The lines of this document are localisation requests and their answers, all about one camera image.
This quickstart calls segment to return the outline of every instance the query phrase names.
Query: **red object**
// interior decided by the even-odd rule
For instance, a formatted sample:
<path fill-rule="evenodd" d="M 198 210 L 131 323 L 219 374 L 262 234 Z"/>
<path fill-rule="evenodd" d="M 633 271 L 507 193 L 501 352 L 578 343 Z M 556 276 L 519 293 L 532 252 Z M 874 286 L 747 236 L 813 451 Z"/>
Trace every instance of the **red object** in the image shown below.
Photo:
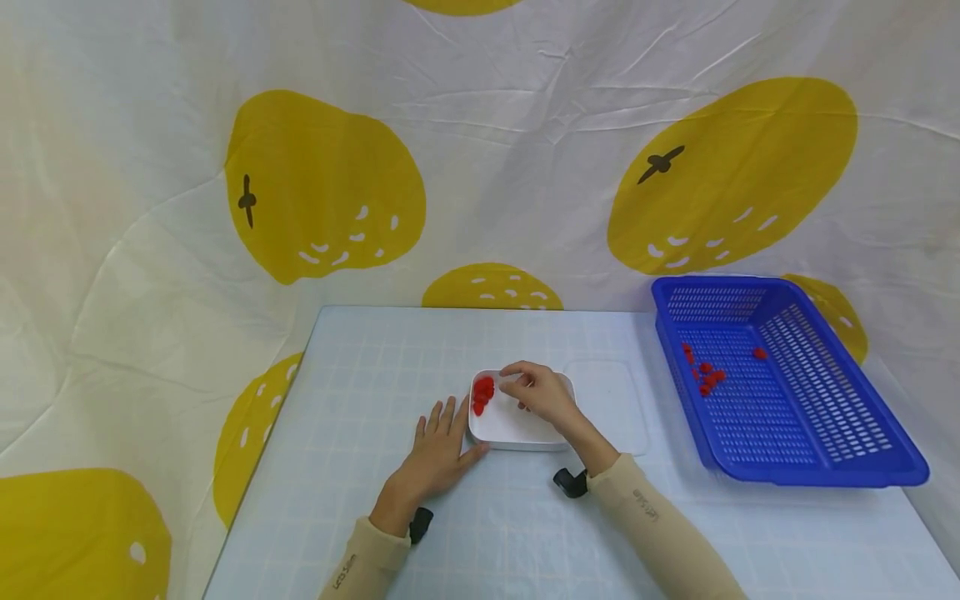
<path fill-rule="evenodd" d="M 490 402 L 493 397 L 494 385 L 492 377 L 480 377 L 473 382 L 473 401 L 479 402 L 484 406 Z"/>

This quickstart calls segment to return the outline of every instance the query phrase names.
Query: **white tray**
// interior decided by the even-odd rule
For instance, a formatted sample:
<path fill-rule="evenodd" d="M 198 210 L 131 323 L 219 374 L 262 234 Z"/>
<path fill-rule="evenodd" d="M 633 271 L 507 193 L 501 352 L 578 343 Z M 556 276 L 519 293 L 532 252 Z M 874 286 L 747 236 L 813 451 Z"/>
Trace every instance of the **white tray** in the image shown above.
<path fill-rule="evenodd" d="M 570 397 L 576 402 L 573 382 L 563 373 L 557 373 L 566 385 Z M 473 382 L 481 377 L 493 378 L 493 398 L 477 417 L 473 412 Z M 519 375 L 501 377 L 499 371 L 484 370 L 473 376 L 470 381 L 470 435 L 477 442 L 485 442 L 495 450 L 532 450 L 556 452 L 568 446 L 564 436 L 557 433 L 553 425 L 531 412 L 517 408 L 518 400 L 500 391 L 500 383 L 513 381 Z"/>

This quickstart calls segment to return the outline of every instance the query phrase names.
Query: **yellow fruit print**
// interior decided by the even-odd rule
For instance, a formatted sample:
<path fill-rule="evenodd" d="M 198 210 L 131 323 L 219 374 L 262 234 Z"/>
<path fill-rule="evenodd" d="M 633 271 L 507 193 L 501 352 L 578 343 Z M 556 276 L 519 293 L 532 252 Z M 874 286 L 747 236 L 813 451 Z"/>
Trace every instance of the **yellow fruit print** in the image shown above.
<path fill-rule="evenodd" d="M 836 332 L 853 360 L 862 365 L 867 358 L 870 342 L 867 340 L 867 332 L 860 323 L 860 318 L 856 316 L 856 311 L 853 310 L 852 304 L 843 292 L 834 285 L 812 277 L 788 273 L 783 278 L 793 281 L 810 296 L 817 310 Z"/>
<path fill-rule="evenodd" d="M 474 16 L 502 11 L 520 0 L 405 0 L 425 11 L 451 16 Z"/>
<path fill-rule="evenodd" d="M 423 231 L 423 180 L 400 138 L 293 91 L 240 107 L 224 170 L 237 234 L 284 285 L 385 265 Z"/>
<path fill-rule="evenodd" d="M 856 107 L 836 84 L 745 85 L 657 135 L 613 202 L 607 242 L 647 275 L 730 264 L 793 230 L 840 179 Z"/>
<path fill-rule="evenodd" d="M 303 352 L 281 360 L 250 382 L 227 415 L 214 457 L 213 504 L 229 526 L 260 460 Z"/>
<path fill-rule="evenodd" d="M 545 283 L 517 267 L 482 262 L 454 269 L 430 284 L 423 306 L 563 310 Z"/>
<path fill-rule="evenodd" d="M 171 538 L 143 485 L 112 468 L 0 479 L 0 596 L 164 600 Z"/>

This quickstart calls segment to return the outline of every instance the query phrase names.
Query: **beige sleeve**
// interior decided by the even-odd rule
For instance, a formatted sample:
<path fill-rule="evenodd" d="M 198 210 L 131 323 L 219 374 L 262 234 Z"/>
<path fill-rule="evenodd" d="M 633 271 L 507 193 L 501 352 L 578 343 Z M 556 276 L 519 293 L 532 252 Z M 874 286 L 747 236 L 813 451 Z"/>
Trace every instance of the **beige sleeve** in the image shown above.
<path fill-rule="evenodd" d="M 746 600 L 710 542 L 647 481 L 634 457 L 620 455 L 587 484 L 668 598 Z"/>
<path fill-rule="evenodd" d="M 396 538 L 358 519 L 347 552 L 330 575 L 320 600 L 380 600 L 410 552 L 410 537 Z"/>

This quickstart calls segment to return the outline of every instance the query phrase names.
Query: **table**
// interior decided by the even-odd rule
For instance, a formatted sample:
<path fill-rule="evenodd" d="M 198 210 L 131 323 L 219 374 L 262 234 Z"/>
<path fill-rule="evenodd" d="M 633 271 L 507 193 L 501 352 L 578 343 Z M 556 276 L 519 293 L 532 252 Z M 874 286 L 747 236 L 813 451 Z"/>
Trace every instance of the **table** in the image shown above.
<path fill-rule="evenodd" d="M 519 358 L 570 374 L 585 411 L 631 447 L 751 598 L 960 598 L 900 489 L 778 488 L 705 470 L 654 319 L 325 307 L 206 600 L 316 598 L 418 416 L 463 395 L 476 372 Z M 562 467 L 582 468 L 569 451 L 491 452 L 427 505 L 433 523 L 390 597 L 661 598 L 589 495 L 571 500 L 553 486 Z"/>

